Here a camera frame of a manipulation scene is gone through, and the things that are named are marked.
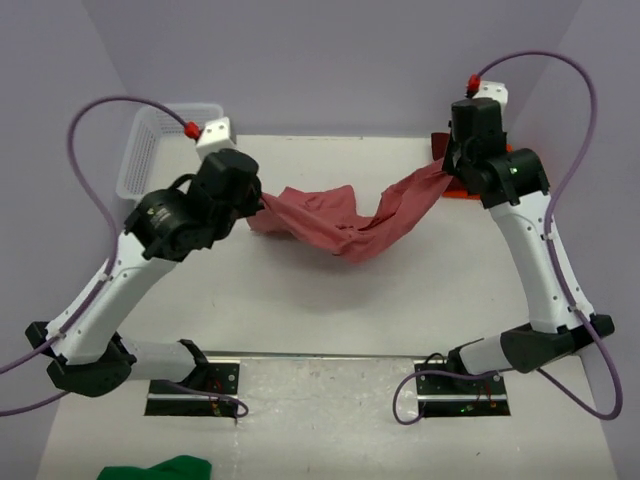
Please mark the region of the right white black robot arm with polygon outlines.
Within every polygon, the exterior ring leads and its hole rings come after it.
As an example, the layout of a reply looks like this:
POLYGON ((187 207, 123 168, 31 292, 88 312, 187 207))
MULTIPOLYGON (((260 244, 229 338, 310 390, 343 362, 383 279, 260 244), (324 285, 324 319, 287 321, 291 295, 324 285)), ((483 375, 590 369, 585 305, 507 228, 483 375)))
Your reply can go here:
POLYGON ((443 169, 480 197, 500 229, 516 266, 528 308, 525 324, 450 351, 448 385, 467 393, 486 372, 529 373, 574 354, 615 331, 595 312, 577 282, 553 222, 545 219, 549 182, 538 155, 511 151, 501 106, 490 98, 451 106, 443 169))

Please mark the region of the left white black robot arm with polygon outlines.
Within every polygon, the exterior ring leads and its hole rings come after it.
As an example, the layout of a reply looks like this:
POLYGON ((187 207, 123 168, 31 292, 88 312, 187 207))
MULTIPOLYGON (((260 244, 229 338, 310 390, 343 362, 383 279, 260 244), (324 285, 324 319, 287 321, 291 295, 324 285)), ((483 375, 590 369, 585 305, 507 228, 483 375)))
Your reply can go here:
POLYGON ((105 395, 128 380, 168 381, 201 390, 209 363, 191 340, 126 339, 117 330, 146 293, 193 252, 225 239, 235 222, 262 210, 258 163, 233 149, 208 154, 199 170, 146 194, 117 237, 105 263, 67 313, 33 322, 26 337, 50 357, 56 388, 85 397, 105 395))

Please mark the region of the pink t shirt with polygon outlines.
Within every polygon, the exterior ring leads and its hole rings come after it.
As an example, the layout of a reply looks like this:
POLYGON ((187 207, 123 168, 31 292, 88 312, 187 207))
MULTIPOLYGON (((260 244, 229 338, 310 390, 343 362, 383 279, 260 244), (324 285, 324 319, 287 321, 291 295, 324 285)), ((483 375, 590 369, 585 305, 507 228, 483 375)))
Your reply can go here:
POLYGON ((351 263, 370 260, 408 234, 435 205, 452 177, 439 161, 387 187, 372 216, 357 212, 355 191, 344 185, 319 192, 291 187, 262 196, 265 208, 247 219, 264 235, 290 234, 351 263))

